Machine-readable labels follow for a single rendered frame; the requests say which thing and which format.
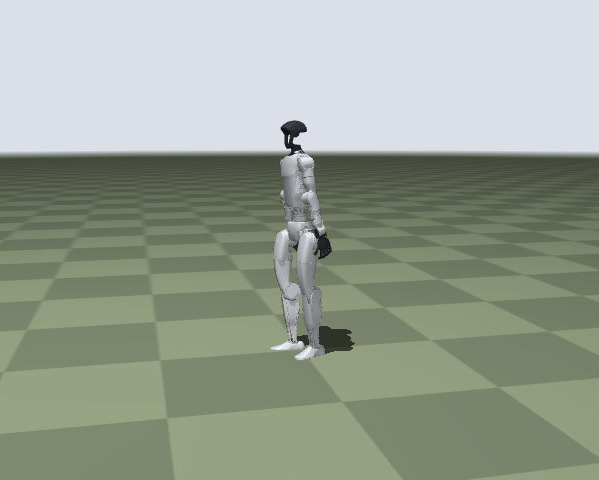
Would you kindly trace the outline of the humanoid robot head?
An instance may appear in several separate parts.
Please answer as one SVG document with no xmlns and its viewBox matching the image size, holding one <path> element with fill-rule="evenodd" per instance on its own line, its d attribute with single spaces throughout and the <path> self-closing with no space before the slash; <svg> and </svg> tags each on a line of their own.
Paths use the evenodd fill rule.
<svg viewBox="0 0 599 480">
<path fill-rule="evenodd" d="M 307 128 L 306 126 L 300 122 L 300 121 L 289 121 L 287 123 L 285 123 L 284 125 L 281 126 L 281 131 L 284 133 L 284 142 L 285 142 L 285 147 L 287 149 L 291 148 L 291 155 L 293 154 L 297 154 L 297 153 L 293 153 L 294 151 L 300 151 L 300 153 L 304 153 L 303 150 L 301 149 L 301 145 L 296 145 L 293 144 L 293 138 L 294 137 L 298 137 L 299 133 L 302 132 L 306 132 Z M 288 143 L 288 136 L 290 135 L 290 139 L 289 139 L 289 143 Z M 304 153 L 305 154 L 305 153 Z"/>
</svg>

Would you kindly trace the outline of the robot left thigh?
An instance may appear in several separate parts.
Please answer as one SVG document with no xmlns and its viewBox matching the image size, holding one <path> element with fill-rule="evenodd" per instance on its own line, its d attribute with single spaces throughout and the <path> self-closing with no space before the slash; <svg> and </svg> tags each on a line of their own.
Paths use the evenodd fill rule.
<svg viewBox="0 0 599 480">
<path fill-rule="evenodd" d="M 301 293 L 306 295 L 308 303 L 313 289 L 319 289 L 313 286 L 317 259 L 312 250 L 317 249 L 317 242 L 318 239 L 315 236 L 315 232 L 305 228 L 304 234 L 300 236 L 297 249 L 296 268 L 298 283 Z"/>
</svg>

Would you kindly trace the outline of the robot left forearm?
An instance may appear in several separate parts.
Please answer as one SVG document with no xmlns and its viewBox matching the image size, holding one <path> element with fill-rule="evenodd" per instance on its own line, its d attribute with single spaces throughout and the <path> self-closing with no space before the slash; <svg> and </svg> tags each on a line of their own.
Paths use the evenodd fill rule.
<svg viewBox="0 0 599 480">
<path fill-rule="evenodd" d="M 311 192 L 308 194 L 308 201 L 310 206 L 308 206 L 308 212 L 311 219 L 311 226 L 314 229 L 317 229 L 319 232 L 319 236 L 326 233 L 326 229 L 323 225 L 323 220 L 321 219 L 320 214 L 320 203 L 315 193 Z"/>
</svg>

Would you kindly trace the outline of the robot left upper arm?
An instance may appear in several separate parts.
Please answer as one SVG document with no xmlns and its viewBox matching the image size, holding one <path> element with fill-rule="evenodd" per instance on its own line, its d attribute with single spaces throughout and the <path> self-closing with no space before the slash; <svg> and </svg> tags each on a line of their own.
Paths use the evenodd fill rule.
<svg viewBox="0 0 599 480">
<path fill-rule="evenodd" d="M 316 194 L 316 181 L 314 175 L 315 163 L 312 157 L 301 156 L 297 158 L 298 169 L 302 173 L 303 184 L 306 192 L 302 195 L 301 200 L 305 205 L 309 205 L 308 194 L 313 192 Z"/>
</svg>

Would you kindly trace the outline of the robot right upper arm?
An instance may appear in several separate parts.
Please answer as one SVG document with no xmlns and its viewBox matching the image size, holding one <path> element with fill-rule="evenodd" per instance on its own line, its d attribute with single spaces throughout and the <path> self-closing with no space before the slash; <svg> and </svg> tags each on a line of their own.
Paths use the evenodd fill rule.
<svg viewBox="0 0 599 480">
<path fill-rule="evenodd" d="M 282 160 L 283 160 L 283 159 L 282 159 Z M 281 165 L 282 165 L 282 160 L 280 161 L 280 168 L 281 168 Z M 283 190 L 282 190 L 282 191 L 281 191 L 281 193 L 280 193 L 280 198 L 281 198 L 283 201 L 285 201 L 285 199 L 284 199 L 284 192 L 283 192 Z"/>
</svg>

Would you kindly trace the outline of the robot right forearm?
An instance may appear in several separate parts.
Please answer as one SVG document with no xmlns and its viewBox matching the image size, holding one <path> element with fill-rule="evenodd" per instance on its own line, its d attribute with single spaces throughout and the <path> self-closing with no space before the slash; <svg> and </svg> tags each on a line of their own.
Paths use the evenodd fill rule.
<svg viewBox="0 0 599 480">
<path fill-rule="evenodd" d="M 282 200 L 282 202 L 283 202 L 283 207 L 285 209 L 285 219 L 286 219 L 286 227 L 287 227 L 287 223 L 289 221 L 292 221 L 292 213 L 290 213 L 290 211 L 293 211 L 295 209 L 294 209 L 294 207 L 287 207 L 285 201 Z"/>
</svg>

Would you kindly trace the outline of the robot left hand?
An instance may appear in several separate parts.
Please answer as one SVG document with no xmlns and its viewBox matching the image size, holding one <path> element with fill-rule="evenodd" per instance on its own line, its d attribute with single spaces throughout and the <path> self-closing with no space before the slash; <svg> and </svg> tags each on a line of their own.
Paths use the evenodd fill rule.
<svg viewBox="0 0 599 480">
<path fill-rule="evenodd" d="M 317 246 L 317 249 L 316 249 L 314 255 L 316 256 L 318 253 L 318 250 L 320 250 L 320 257 L 318 257 L 318 259 L 325 258 L 326 256 L 329 255 L 329 253 L 332 252 L 330 242 L 326 238 L 327 234 L 325 233 L 325 234 L 319 236 L 319 232 L 317 229 L 314 229 L 314 232 L 315 232 L 316 238 L 318 239 L 318 242 L 317 242 L 318 246 Z"/>
</svg>

